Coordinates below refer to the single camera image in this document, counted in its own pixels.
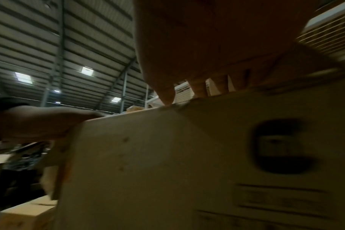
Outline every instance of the ceiling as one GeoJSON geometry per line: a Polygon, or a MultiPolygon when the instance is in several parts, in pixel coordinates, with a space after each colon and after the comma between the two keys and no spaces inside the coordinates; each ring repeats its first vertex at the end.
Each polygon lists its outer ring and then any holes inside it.
{"type": "MultiPolygon", "coordinates": [[[[342,2],[323,0],[318,12],[342,2]]],[[[121,102],[111,100],[122,98],[126,72],[123,109],[143,106],[146,83],[132,26],[131,0],[2,0],[0,91],[39,106],[49,88],[46,106],[119,113],[121,102]],[[92,76],[81,73],[84,66],[92,76]],[[31,76],[32,84],[18,81],[15,72],[31,76]]],[[[327,54],[345,51],[345,13],[306,30],[298,41],[327,54]]]]}

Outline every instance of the dark pants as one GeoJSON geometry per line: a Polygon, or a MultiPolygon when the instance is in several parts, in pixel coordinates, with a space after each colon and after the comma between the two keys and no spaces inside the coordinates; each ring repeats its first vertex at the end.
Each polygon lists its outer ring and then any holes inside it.
{"type": "Polygon", "coordinates": [[[2,170],[0,173],[0,206],[3,203],[3,197],[13,181],[16,181],[16,190],[11,196],[10,204],[12,206],[22,204],[29,200],[32,180],[36,176],[36,170],[13,171],[2,170]]]}

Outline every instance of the printed line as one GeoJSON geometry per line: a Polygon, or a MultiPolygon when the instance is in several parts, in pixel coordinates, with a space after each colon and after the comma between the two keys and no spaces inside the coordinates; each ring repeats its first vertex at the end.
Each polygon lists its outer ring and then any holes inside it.
{"type": "Polygon", "coordinates": [[[268,185],[249,185],[249,184],[236,184],[237,186],[242,187],[251,187],[251,188],[271,188],[271,189],[284,189],[284,190],[295,190],[295,191],[307,191],[307,192],[319,192],[319,193],[328,193],[320,189],[310,189],[310,188],[293,188],[293,187],[284,187],[284,186],[268,186],[268,185]]]}
{"type": "Polygon", "coordinates": [[[321,218],[321,219],[327,219],[327,220],[330,219],[328,216],[321,216],[321,215],[309,214],[309,213],[298,213],[298,212],[293,212],[293,211],[282,211],[282,210],[276,210],[276,209],[270,209],[270,208],[252,207],[252,206],[247,206],[247,205],[238,205],[238,207],[262,210],[262,211],[271,211],[271,212],[275,212],[275,213],[293,214],[293,215],[298,215],[298,216],[315,217],[315,218],[321,218]]]}
{"type": "Polygon", "coordinates": [[[265,220],[261,220],[261,219],[249,218],[249,217],[244,217],[244,216],[229,215],[229,214],[224,214],[224,213],[215,213],[215,212],[204,211],[204,210],[196,210],[196,211],[198,213],[208,213],[208,214],[213,214],[213,215],[218,215],[218,216],[228,216],[228,217],[234,217],[234,218],[245,219],[245,220],[250,220],[250,221],[259,221],[259,222],[268,223],[268,224],[277,224],[277,225],[283,225],[283,226],[289,226],[289,227],[295,227],[295,228],[303,228],[303,229],[307,229],[307,230],[323,230],[321,228],[312,228],[312,227],[306,227],[306,226],[295,225],[295,224],[284,224],[284,223],[280,223],[280,222],[265,221],[265,220]]]}

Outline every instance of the ceiling light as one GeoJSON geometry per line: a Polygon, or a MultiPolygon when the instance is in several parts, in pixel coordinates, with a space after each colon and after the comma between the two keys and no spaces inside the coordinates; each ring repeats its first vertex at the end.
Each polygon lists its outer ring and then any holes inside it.
{"type": "Polygon", "coordinates": [[[21,74],[21,73],[17,73],[17,72],[15,72],[15,74],[16,74],[17,79],[20,82],[32,84],[32,80],[31,80],[31,76],[30,75],[21,74]]]}
{"type": "Polygon", "coordinates": [[[85,74],[85,75],[88,75],[88,76],[91,76],[93,74],[94,70],[91,69],[91,68],[88,68],[86,66],[84,66],[82,68],[82,74],[85,74]]]}
{"type": "Polygon", "coordinates": [[[119,97],[115,97],[112,99],[112,103],[118,103],[121,99],[119,97]]]}

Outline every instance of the black printed logo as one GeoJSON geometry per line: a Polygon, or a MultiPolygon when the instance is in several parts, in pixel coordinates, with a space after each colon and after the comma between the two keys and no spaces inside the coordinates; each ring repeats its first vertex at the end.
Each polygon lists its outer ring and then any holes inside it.
{"type": "Polygon", "coordinates": [[[269,120],[258,125],[251,142],[256,166],[277,174],[301,174],[312,169],[316,159],[304,154],[298,138],[302,129],[298,119],[269,120]]]}

